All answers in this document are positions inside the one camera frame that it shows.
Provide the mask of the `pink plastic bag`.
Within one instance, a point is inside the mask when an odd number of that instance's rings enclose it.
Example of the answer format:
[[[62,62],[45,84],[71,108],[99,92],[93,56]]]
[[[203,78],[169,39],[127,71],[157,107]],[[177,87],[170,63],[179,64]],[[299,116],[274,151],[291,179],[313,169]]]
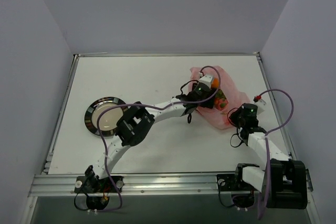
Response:
[[[244,103],[251,103],[247,94],[240,92],[230,75],[220,66],[205,68],[204,74],[211,74],[215,77],[215,83],[220,85],[215,95],[214,107],[212,109],[198,107],[196,111],[213,127],[224,130],[232,125],[227,115]]]

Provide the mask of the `red fake cherry tomatoes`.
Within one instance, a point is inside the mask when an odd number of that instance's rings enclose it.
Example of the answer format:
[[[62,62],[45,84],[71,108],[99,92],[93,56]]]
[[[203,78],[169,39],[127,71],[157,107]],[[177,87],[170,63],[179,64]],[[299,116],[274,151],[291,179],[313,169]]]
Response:
[[[226,96],[224,95],[222,90],[218,90],[218,92],[215,95],[215,99],[214,99],[214,107],[217,110],[222,111],[225,109],[227,105],[228,105],[228,100]]]

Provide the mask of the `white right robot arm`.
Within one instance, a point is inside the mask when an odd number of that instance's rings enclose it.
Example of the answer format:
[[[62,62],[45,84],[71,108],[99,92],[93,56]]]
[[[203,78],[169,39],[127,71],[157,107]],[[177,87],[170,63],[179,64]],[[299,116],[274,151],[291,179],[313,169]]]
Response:
[[[267,208],[305,209],[308,204],[306,167],[268,139],[267,131],[258,125],[257,112],[257,105],[244,103],[229,116],[229,121],[236,127],[241,143],[257,154],[265,168],[239,163],[233,182],[241,189],[248,185],[254,187]]]

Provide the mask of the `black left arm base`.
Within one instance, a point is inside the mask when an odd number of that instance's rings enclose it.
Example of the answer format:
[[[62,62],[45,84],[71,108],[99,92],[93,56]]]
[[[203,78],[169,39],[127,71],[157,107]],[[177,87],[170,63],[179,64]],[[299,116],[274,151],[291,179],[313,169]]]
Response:
[[[122,206],[121,192],[124,185],[124,177],[120,175],[100,178],[93,171],[93,166],[90,165],[83,176],[78,176],[75,182],[74,193],[76,194],[73,200],[74,207],[79,211],[94,211],[98,212],[112,212],[119,210]],[[117,194],[120,204],[114,208],[108,208],[110,202],[109,194]],[[77,204],[78,195],[83,194],[86,197],[85,207],[80,207]]]

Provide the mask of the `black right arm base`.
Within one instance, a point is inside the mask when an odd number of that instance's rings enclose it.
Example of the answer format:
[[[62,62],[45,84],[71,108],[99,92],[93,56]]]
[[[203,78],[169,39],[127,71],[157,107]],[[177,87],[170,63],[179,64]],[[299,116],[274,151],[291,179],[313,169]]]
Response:
[[[243,209],[248,211],[254,208],[255,205],[255,188],[243,181],[243,168],[253,167],[259,168],[258,165],[239,163],[233,173],[229,174],[217,174],[217,189],[218,189],[218,199],[220,204],[227,208],[236,208],[237,210]],[[221,198],[221,192],[237,191],[231,196],[231,203],[226,205],[223,203]]]

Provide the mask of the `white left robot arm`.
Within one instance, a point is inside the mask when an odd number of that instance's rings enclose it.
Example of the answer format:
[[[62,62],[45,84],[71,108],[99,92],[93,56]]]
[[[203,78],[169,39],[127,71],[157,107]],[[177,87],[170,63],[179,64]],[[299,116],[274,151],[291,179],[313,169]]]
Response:
[[[155,123],[183,116],[191,118],[198,108],[213,108],[218,91],[219,87],[212,82],[192,80],[188,94],[181,93],[160,104],[126,104],[120,99],[106,98],[90,106],[85,114],[87,129],[103,140],[111,137],[112,142],[104,144],[102,156],[85,171],[89,176],[87,186],[94,192],[102,191],[117,162],[129,148],[146,138]]]

